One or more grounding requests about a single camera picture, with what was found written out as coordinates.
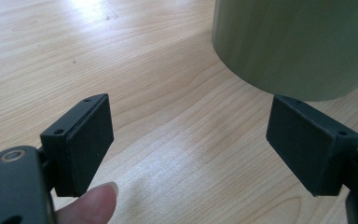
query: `human hand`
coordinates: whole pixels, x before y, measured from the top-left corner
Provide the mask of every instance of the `human hand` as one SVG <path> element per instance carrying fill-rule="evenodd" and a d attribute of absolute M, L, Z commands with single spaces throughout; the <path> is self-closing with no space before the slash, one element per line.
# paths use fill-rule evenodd
<path fill-rule="evenodd" d="M 115 182 L 95 187 L 58 210 L 58 223 L 106 224 L 115 212 L 117 195 L 118 186 Z"/>

